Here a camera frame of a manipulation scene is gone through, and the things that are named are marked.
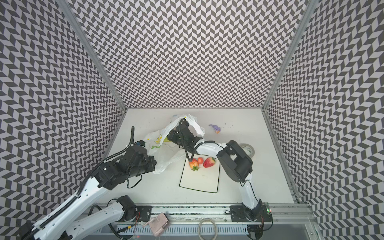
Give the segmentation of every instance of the geometric wallpaper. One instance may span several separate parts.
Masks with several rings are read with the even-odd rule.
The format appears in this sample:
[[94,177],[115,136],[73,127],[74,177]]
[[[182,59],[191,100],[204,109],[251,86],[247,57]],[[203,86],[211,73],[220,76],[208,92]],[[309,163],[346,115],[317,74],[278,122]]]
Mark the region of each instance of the geometric wallpaper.
[[68,0],[129,108],[261,107],[308,0]]
[[267,109],[326,239],[384,239],[383,8],[320,0]]
[[0,238],[74,193],[121,115],[53,0],[0,2]]

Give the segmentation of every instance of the patterned wall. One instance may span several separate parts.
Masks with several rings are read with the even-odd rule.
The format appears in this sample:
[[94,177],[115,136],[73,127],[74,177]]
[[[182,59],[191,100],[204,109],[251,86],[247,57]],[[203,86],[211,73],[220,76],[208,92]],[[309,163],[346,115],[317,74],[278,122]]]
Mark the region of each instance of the patterned wall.
[[69,0],[126,106],[262,106],[308,0]]
[[383,8],[320,0],[268,108],[326,239],[383,239]]
[[0,12],[0,238],[10,238],[74,192],[122,111],[53,0],[2,0]]

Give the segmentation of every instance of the white cutting board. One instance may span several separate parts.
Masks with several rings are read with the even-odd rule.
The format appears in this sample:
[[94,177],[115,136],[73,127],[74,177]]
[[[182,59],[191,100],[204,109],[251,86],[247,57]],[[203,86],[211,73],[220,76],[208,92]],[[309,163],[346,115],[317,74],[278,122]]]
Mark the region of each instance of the white cutting board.
[[[196,160],[198,157],[202,157],[204,161],[208,158],[208,156],[194,155]],[[219,174],[220,162],[217,159],[215,159],[215,165],[205,168],[202,164],[199,164],[199,169],[193,171],[187,158],[185,158],[179,186],[197,191],[217,193]]]

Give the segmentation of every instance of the white table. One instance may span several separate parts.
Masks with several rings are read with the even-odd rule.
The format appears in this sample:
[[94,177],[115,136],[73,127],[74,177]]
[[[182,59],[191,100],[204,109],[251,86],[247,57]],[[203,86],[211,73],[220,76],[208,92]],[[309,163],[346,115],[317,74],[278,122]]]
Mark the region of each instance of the white table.
[[[205,128],[206,140],[250,144],[255,149],[253,184],[255,193],[269,203],[292,204],[293,199],[281,169],[275,148],[266,127],[261,109],[129,109],[113,143],[110,155],[125,148],[129,142],[131,126],[135,126],[135,141],[147,133],[164,128],[175,114],[191,114]],[[209,127],[221,127],[216,134]],[[112,198],[128,195],[137,204],[238,204],[241,203],[240,184],[232,181],[220,169],[218,192],[207,193],[179,187],[184,161],[170,164],[161,174],[147,173],[134,188],[119,184],[96,202],[106,203]],[[132,186],[139,177],[129,179]]]

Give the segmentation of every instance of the white plastic bag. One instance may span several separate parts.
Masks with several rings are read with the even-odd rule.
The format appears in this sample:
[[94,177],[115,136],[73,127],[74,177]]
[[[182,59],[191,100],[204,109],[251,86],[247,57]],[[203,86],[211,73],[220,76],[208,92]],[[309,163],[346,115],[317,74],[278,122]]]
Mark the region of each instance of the white plastic bag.
[[157,164],[155,166],[154,174],[162,173],[165,168],[172,162],[185,160],[185,151],[180,149],[179,146],[173,142],[165,141],[169,132],[178,126],[179,121],[185,118],[190,127],[193,127],[199,137],[204,137],[204,128],[197,124],[197,118],[189,114],[180,114],[172,117],[171,123],[165,128],[155,132],[148,133],[143,141],[149,156],[154,156]]

